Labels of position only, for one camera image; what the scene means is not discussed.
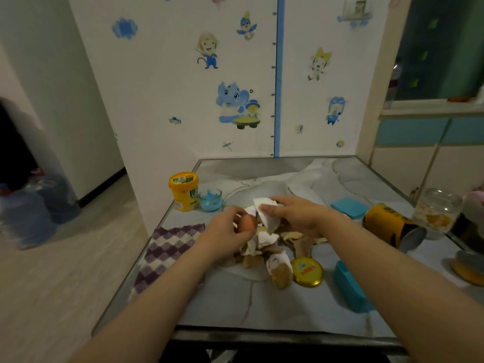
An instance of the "forearm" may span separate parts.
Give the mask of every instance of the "forearm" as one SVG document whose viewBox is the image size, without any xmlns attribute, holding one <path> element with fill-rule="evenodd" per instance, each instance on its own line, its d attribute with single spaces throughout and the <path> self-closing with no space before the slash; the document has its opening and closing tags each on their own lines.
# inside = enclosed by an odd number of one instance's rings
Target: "forearm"
<svg viewBox="0 0 484 363">
<path fill-rule="evenodd" d="M 157 362 L 211 260 L 195 244 L 100 331 L 72 363 Z"/>
<path fill-rule="evenodd" d="M 436 271 L 330 210 L 320 231 L 418 361 L 484 361 L 484 308 Z"/>
</svg>

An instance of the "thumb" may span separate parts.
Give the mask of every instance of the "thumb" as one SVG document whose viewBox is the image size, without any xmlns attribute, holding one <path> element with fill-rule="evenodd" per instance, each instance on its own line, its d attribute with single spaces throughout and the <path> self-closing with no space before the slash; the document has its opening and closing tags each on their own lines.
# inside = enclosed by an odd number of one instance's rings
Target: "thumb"
<svg viewBox="0 0 484 363">
<path fill-rule="evenodd" d="M 252 237 L 256 235 L 256 232 L 253 230 L 246 230 L 245 232 L 242 233 L 236 233 L 235 234 L 235 241 L 239 246 L 245 245 L 247 242 L 249 242 Z"/>
<path fill-rule="evenodd" d="M 259 206 L 259 209 L 267 215 L 277 216 L 279 218 L 284 218 L 284 216 L 287 214 L 287 208 L 284 206 L 262 204 Z"/>
</svg>

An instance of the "table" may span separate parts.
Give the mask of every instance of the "table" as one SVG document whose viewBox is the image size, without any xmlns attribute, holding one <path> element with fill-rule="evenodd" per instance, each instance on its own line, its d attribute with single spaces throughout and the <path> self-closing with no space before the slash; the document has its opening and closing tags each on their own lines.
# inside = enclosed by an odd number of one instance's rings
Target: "table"
<svg viewBox="0 0 484 363">
<path fill-rule="evenodd" d="M 297 195 L 330 205 L 344 196 L 368 206 L 384 202 L 405 216 L 411 201 L 357 157 L 299 157 L 199 161 L 194 169 L 199 186 L 222 190 L 226 205 L 252 205 L 254 197 Z M 189 213 L 170 207 L 160 226 L 209 223 L 219 211 Z M 448 265 L 459 247 L 449 238 L 425 240 L 410 255 L 464 288 L 484 303 L 484 293 L 455 276 Z M 93 330 L 98 333 L 127 304 L 144 257 L 142 251 L 130 273 Z M 347 307 L 332 279 L 339 257 L 329 244 L 317 245 L 312 256 L 325 271 L 317 288 L 293 283 L 276 290 L 269 281 L 254 282 L 221 268 L 211 268 L 202 288 L 187 305 L 173 339 L 212 344 L 285 343 L 375 348 L 386 353 L 405 350 L 378 312 L 355 314 Z"/>
</svg>

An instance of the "black baseboard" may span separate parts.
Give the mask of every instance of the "black baseboard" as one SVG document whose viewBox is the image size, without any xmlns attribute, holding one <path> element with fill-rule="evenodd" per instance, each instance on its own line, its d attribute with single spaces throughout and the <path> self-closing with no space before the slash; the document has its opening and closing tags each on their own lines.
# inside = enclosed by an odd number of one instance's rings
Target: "black baseboard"
<svg viewBox="0 0 484 363">
<path fill-rule="evenodd" d="M 89 192 L 86 196 L 80 198 L 77 201 L 79 207 L 85 207 L 89 202 L 93 201 L 97 196 L 106 191 L 114 182 L 116 182 L 125 174 L 127 174 L 127 172 L 126 168 L 124 167 L 123 169 L 120 169 L 118 172 L 109 177 L 107 180 L 105 180 L 103 183 L 101 183 L 99 186 L 97 186 L 95 189 L 93 189 L 91 192 Z"/>
</svg>

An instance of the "person's left hand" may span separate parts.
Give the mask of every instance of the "person's left hand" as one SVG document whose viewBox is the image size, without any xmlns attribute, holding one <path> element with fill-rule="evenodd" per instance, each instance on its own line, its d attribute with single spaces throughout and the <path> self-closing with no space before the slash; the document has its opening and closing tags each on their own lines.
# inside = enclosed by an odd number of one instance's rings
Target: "person's left hand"
<svg viewBox="0 0 484 363">
<path fill-rule="evenodd" d="M 212 219 L 207 229 L 195 242 L 198 250 L 204 252 L 210 262 L 231 256 L 255 235 L 255 231 L 235 233 L 233 223 L 239 225 L 238 214 L 244 215 L 246 212 L 239 206 L 227 207 L 223 213 Z"/>
</svg>

